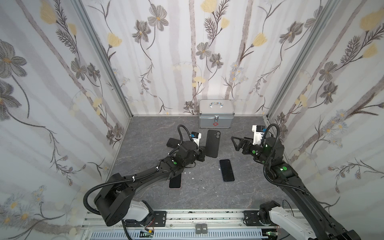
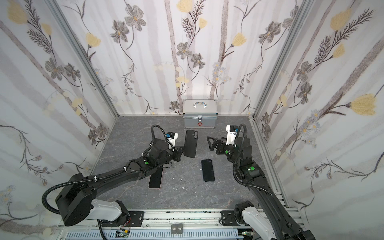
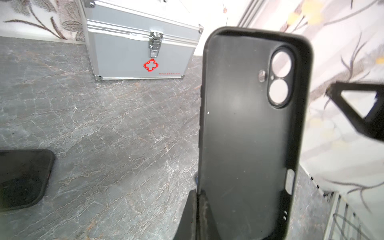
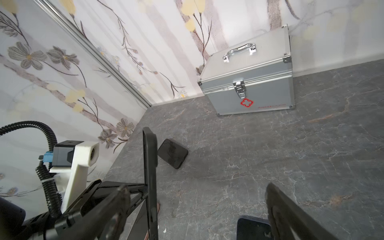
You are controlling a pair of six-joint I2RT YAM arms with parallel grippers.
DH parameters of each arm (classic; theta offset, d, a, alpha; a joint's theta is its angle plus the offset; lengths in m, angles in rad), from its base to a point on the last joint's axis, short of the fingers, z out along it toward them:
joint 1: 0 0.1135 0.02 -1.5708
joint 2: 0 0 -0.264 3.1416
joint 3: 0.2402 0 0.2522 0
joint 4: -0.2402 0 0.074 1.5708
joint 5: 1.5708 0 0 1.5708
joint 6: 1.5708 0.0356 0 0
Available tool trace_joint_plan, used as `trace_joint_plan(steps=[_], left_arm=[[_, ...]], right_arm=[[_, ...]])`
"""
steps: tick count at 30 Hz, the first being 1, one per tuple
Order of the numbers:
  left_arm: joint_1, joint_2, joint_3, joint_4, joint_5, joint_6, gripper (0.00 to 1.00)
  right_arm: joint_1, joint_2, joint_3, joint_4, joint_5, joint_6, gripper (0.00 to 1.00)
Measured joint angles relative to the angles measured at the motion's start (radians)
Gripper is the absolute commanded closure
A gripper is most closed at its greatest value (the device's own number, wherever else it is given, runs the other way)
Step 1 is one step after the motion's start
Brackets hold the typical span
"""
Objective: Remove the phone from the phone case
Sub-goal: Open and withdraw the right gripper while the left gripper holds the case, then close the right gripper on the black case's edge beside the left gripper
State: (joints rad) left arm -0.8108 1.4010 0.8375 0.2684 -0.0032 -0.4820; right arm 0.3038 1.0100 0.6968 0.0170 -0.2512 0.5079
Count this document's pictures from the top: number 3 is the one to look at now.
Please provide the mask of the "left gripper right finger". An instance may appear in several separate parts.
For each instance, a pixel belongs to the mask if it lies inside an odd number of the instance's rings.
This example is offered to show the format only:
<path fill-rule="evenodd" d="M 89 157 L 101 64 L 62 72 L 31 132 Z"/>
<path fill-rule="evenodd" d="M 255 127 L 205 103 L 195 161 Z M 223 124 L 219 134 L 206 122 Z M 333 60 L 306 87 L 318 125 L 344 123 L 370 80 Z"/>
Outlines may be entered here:
<path fill-rule="evenodd" d="M 205 191 L 198 195 L 198 240 L 220 240 L 217 224 Z"/>

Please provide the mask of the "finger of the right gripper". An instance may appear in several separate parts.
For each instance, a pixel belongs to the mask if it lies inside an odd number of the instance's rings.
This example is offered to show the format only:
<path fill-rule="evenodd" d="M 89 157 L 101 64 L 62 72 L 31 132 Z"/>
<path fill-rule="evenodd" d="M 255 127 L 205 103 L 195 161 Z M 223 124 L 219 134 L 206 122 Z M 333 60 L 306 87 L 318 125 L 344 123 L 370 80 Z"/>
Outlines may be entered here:
<path fill-rule="evenodd" d="M 326 95 L 355 130 L 367 138 L 384 140 L 384 85 L 335 82 Z"/>

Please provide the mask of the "black phone case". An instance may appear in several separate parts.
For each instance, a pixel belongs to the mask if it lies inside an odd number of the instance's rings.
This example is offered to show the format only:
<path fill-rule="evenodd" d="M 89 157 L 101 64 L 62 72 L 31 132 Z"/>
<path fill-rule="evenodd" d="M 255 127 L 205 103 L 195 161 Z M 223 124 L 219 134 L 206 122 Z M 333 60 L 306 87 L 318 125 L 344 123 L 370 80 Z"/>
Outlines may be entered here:
<path fill-rule="evenodd" d="M 283 240 L 314 53 L 302 36 L 221 27 L 203 54 L 197 199 L 221 240 Z"/>

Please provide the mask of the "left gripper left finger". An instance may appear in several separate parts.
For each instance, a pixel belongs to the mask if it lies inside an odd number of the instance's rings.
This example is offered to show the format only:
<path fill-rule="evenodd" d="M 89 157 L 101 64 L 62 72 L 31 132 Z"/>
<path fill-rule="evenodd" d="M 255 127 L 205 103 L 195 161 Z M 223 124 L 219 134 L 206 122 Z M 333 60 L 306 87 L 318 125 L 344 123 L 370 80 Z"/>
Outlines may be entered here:
<path fill-rule="evenodd" d="M 192 190 L 188 194 L 185 208 L 173 240 L 197 239 L 197 192 Z"/>

